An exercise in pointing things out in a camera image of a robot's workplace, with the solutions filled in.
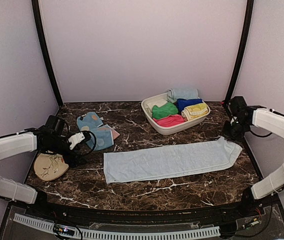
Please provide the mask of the blue patterned cartoon towel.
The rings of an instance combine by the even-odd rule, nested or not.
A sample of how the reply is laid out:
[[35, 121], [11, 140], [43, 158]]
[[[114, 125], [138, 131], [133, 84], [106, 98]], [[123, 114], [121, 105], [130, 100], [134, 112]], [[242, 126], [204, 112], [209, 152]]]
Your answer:
[[95, 112], [88, 112], [77, 118], [77, 126], [80, 131], [90, 131], [91, 139], [86, 142], [93, 151], [101, 151], [112, 147], [114, 140], [120, 135]]

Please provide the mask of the large light blue towel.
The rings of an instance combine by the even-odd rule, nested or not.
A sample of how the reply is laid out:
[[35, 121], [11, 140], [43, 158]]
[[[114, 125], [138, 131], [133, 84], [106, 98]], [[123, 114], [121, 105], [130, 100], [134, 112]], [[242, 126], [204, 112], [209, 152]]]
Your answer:
[[106, 183], [185, 177], [232, 167], [242, 147], [220, 137], [213, 141], [104, 154]]

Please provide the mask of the white plastic basin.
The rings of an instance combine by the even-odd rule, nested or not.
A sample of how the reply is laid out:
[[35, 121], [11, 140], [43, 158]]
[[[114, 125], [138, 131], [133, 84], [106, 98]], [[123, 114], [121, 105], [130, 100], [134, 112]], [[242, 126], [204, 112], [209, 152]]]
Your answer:
[[144, 111], [146, 119], [151, 124], [151, 126], [158, 133], [160, 133], [161, 135], [164, 135], [164, 136], [172, 135], [172, 134], [181, 132], [183, 130], [189, 129], [189, 128], [193, 127], [193, 126], [196, 126], [196, 125], [202, 123], [206, 119], [206, 117], [210, 114], [210, 112], [211, 112], [211, 109], [210, 109], [209, 105], [206, 104], [208, 112], [206, 114], [204, 114], [203, 116], [200, 116], [198, 118], [195, 118], [195, 119], [192, 119], [192, 120], [188, 120], [188, 121], [185, 121], [183, 123], [176, 124], [176, 125], [173, 125], [173, 126], [170, 126], [170, 127], [161, 126], [158, 123], [156, 123], [154, 121], [154, 119], [152, 118], [151, 110], [149, 109], [147, 104], [155, 102], [155, 101], [159, 101], [159, 100], [166, 100], [167, 99], [167, 95], [168, 95], [168, 93], [165, 92], [165, 93], [162, 93], [162, 94], [158, 94], [158, 95], [146, 98], [146, 99], [144, 99], [141, 102], [141, 108]]

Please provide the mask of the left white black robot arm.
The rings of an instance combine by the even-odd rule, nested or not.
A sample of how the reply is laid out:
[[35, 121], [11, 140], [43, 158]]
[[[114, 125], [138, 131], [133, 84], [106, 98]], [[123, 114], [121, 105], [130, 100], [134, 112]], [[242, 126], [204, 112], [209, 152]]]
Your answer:
[[[0, 161], [28, 152], [43, 152], [59, 154], [69, 166], [78, 166], [81, 155], [75, 151], [75, 147], [90, 140], [92, 135], [84, 130], [64, 136], [66, 127], [63, 119], [51, 115], [39, 128], [27, 128], [1, 136]], [[33, 211], [41, 218], [48, 218], [52, 214], [52, 206], [42, 199], [45, 196], [33, 187], [0, 176], [0, 197], [32, 205]]]

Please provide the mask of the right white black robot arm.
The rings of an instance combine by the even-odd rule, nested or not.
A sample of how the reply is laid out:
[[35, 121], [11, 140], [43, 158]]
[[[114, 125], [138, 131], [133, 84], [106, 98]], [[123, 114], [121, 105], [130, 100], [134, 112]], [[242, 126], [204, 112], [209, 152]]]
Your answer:
[[[245, 133], [258, 138], [275, 135], [284, 140], [284, 114], [259, 105], [247, 105], [244, 97], [235, 96], [226, 107], [230, 120], [226, 121], [222, 133], [233, 141], [241, 141]], [[249, 216], [256, 209], [256, 201], [284, 189], [284, 163], [261, 181], [246, 188], [242, 202], [237, 205], [237, 213]]]

